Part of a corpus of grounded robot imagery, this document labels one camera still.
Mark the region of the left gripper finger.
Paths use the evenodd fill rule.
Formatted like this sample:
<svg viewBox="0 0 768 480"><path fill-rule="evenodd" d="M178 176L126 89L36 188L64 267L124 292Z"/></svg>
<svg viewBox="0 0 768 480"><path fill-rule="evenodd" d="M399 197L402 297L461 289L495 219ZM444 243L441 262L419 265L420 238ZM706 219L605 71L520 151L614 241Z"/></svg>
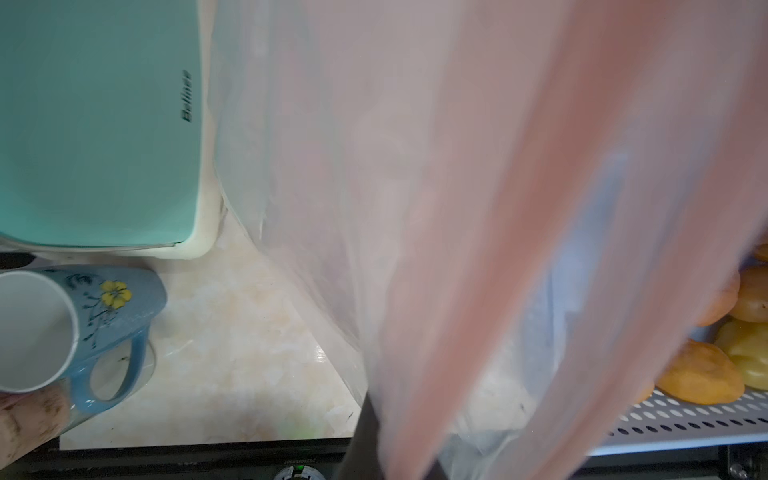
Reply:
<svg viewBox="0 0 768 480"><path fill-rule="evenodd" d="M378 458L380 424L370 395L361 408L358 423L344 458L337 468L337 480L383 480Z"/></svg>

